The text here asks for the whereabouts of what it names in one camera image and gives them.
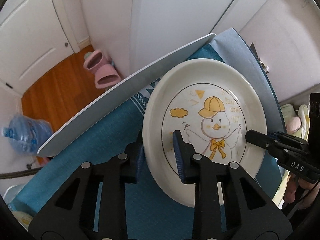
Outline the person's right hand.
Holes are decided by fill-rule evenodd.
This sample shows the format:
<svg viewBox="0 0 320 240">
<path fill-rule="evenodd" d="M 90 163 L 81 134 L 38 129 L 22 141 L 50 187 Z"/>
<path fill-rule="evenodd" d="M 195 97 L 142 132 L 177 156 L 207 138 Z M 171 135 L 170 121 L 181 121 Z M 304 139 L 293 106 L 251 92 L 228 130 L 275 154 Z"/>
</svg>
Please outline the person's right hand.
<svg viewBox="0 0 320 240">
<path fill-rule="evenodd" d="M 283 200 L 286 204 L 290 204 L 296 199 L 296 191 L 298 187 L 303 188 L 308 196 L 306 196 L 301 202 L 298 203 L 299 209 L 306 209 L 311 206 L 319 193 L 319 184 L 312 184 L 305 181 L 302 178 L 297 177 L 295 174 L 290 173 L 290 178 L 287 182 L 286 190 L 283 196 Z"/>
</svg>

